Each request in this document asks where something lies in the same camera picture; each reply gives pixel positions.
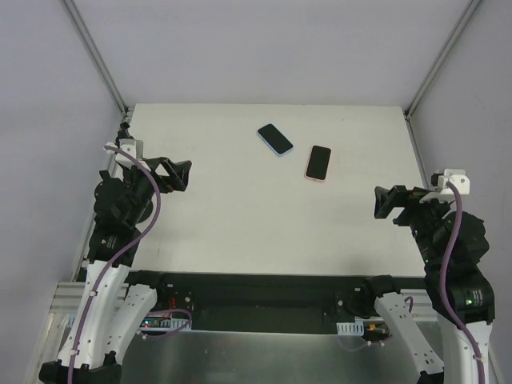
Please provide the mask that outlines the black phone stand one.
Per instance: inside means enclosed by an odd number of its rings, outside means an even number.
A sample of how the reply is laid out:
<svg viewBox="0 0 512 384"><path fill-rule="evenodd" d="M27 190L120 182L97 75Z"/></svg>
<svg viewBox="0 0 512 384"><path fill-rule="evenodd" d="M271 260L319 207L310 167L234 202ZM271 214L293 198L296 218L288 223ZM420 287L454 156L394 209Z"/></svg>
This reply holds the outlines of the black phone stand one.
<svg viewBox="0 0 512 384"><path fill-rule="evenodd" d="M119 125L117 136L115 139L115 144L117 147L120 147L120 141L124 139L133 139L129 132L130 124L128 122L122 122Z"/></svg>

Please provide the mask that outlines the pink case phone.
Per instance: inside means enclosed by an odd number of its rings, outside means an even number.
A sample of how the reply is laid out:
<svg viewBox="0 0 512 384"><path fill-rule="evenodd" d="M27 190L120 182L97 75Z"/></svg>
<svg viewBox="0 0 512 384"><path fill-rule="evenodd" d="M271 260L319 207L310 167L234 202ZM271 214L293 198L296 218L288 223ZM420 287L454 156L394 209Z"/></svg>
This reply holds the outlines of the pink case phone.
<svg viewBox="0 0 512 384"><path fill-rule="evenodd" d="M324 146L312 146L306 164L305 177L317 182L324 182L327 176L330 156L330 148Z"/></svg>

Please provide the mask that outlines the blue case phone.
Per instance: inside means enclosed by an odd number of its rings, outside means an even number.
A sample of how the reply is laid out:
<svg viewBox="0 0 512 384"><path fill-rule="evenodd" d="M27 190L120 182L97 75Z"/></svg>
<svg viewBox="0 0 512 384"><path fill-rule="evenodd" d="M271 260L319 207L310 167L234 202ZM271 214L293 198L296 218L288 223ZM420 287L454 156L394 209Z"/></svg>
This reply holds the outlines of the blue case phone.
<svg viewBox="0 0 512 384"><path fill-rule="evenodd" d="M277 156L283 156L294 148L292 142L271 123L259 128L257 135Z"/></svg>

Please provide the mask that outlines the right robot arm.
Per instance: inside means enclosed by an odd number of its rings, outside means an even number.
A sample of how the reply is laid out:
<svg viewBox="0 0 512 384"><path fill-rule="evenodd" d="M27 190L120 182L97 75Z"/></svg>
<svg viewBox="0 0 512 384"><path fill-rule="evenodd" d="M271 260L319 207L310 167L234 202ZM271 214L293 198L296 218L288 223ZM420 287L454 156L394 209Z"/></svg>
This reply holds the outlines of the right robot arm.
<svg viewBox="0 0 512 384"><path fill-rule="evenodd" d="M378 315L408 352L420 383L487 383L495 319L494 291L478 268L488 251L483 221L464 211L452 181L437 192L376 187L374 216L401 213L396 226L410 228L424 262L424 284L442 332L438 357L404 306L389 275L367 278L360 291L362 318Z"/></svg>

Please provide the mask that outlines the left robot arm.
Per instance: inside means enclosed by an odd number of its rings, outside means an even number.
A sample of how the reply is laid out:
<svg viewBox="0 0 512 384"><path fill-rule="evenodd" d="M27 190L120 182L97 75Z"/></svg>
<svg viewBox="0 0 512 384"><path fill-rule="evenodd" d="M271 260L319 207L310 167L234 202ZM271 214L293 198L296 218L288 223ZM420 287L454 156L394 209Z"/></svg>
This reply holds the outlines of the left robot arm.
<svg viewBox="0 0 512 384"><path fill-rule="evenodd" d="M58 356L42 364L43 383L120 382L122 361L143 319L168 304L168 290L148 281L130 284L122 304L116 302L140 241L158 219L162 195L186 190L192 163L122 157L119 165L122 176L103 170L94 190L82 298Z"/></svg>

